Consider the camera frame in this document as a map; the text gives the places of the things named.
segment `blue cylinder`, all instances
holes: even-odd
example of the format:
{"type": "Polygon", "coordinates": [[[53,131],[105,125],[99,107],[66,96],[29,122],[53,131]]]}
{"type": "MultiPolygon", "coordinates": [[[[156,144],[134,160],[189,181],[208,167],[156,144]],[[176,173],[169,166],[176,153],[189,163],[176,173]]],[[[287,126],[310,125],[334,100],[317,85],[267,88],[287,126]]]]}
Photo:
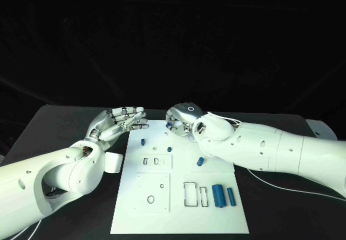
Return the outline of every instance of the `blue cylinder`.
{"type": "Polygon", "coordinates": [[[205,161],[205,159],[200,157],[200,158],[197,159],[196,165],[197,165],[197,166],[202,166],[203,161],[205,161]]]}
{"type": "Polygon", "coordinates": [[[212,185],[210,189],[212,189],[215,207],[223,208],[226,206],[226,199],[225,199],[222,185],[221,184],[212,185]]]}
{"type": "Polygon", "coordinates": [[[226,192],[228,192],[231,206],[235,206],[236,205],[236,200],[235,200],[234,191],[232,191],[231,187],[226,189],[226,192]]]}

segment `white cable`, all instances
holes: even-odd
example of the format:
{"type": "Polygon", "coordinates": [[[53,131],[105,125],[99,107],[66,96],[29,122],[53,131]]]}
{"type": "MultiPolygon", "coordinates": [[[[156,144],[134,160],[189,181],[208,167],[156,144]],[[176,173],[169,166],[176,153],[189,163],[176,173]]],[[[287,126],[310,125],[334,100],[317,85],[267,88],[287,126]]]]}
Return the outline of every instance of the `white cable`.
{"type": "Polygon", "coordinates": [[[234,121],[236,123],[236,125],[242,123],[239,120],[236,120],[234,118],[229,118],[229,117],[219,116],[219,115],[210,113],[209,111],[208,111],[208,114],[210,114],[212,116],[215,116],[215,117],[218,117],[221,119],[228,119],[228,120],[234,121]]]}
{"type": "Polygon", "coordinates": [[[287,190],[287,191],[293,191],[293,192],[298,192],[298,193],[304,193],[304,194],[321,195],[321,196],[324,196],[324,197],[329,197],[329,198],[333,198],[333,199],[337,199],[337,200],[342,200],[342,201],[346,202],[346,199],[342,199],[342,198],[339,198],[339,197],[336,197],[336,196],[329,196],[329,195],[321,194],[321,193],[317,193],[317,192],[300,191],[300,190],[294,190],[294,189],[288,189],[288,188],[275,186],[275,185],[272,185],[271,183],[268,183],[267,181],[264,181],[264,180],[251,172],[251,170],[249,170],[248,168],[247,168],[247,170],[249,171],[249,173],[251,173],[264,183],[267,183],[268,185],[271,185],[272,187],[275,187],[275,188],[278,188],[278,189],[284,189],[284,190],[287,190]]]}
{"type": "Polygon", "coordinates": [[[36,232],[36,230],[37,230],[37,227],[39,227],[40,223],[42,223],[42,220],[39,220],[37,225],[36,225],[36,228],[35,228],[35,230],[33,230],[33,232],[32,232],[30,237],[27,238],[27,240],[32,239],[32,237],[33,237],[33,235],[35,235],[35,232],[36,232]]]}
{"type": "Polygon", "coordinates": [[[26,227],[26,228],[22,230],[22,232],[20,232],[10,240],[14,240],[27,228],[29,228],[29,227],[26,227]]]}

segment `white robotic arm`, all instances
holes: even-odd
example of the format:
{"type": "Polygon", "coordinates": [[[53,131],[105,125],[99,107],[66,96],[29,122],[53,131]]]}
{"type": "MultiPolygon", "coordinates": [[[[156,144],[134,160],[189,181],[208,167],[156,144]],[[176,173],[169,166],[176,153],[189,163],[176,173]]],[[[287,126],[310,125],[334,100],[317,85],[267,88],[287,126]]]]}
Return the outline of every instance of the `white robotic arm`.
{"type": "Polygon", "coordinates": [[[144,116],[143,107],[102,111],[84,140],[0,167],[0,240],[91,193],[104,172],[120,172],[123,155],[105,151],[124,132],[148,128],[144,116]],[[48,194],[43,182],[56,188],[48,194]]]}
{"type": "Polygon", "coordinates": [[[255,171],[296,174],[346,197],[346,142],[291,134],[271,126],[238,122],[180,103],[166,114],[167,128],[179,136],[190,132],[209,157],[255,171]]]}

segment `black curtain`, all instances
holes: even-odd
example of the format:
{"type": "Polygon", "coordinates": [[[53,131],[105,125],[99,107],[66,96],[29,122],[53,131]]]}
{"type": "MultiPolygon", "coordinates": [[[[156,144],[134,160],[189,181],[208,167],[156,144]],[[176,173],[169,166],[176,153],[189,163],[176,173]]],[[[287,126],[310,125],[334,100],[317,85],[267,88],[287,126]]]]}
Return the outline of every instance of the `black curtain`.
{"type": "Polygon", "coordinates": [[[26,125],[43,104],[192,101],[300,114],[346,138],[346,11],[326,4],[1,3],[1,124],[26,125]]]}

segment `table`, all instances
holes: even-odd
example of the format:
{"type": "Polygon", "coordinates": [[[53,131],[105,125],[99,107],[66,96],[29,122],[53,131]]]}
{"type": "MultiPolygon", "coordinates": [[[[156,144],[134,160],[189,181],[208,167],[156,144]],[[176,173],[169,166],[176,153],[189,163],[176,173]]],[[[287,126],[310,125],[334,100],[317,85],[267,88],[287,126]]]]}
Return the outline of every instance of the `table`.
{"type": "MultiPolygon", "coordinates": [[[[45,105],[1,162],[1,166],[69,147],[84,139],[94,117],[105,108],[45,105]]],[[[163,120],[166,110],[146,110],[147,119],[163,120]]],[[[307,122],[298,115],[215,112],[248,123],[264,124],[313,137],[307,122]]],[[[128,133],[123,134],[110,152],[125,154],[128,133]]],[[[339,194],[313,181],[287,173],[255,172],[267,182],[284,188],[339,194]]],[[[42,220],[32,240],[187,240],[242,239],[342,239],[345,238],[346,203],[313,194],[281,190],[261,182],[239,166],[235,177],[241,193],[249,234],[110,234],[121,173],[104,173],[91,194],[81,197],[42,220]]],[[[36,224],[17,240],[26,240],[36,224]]]]}

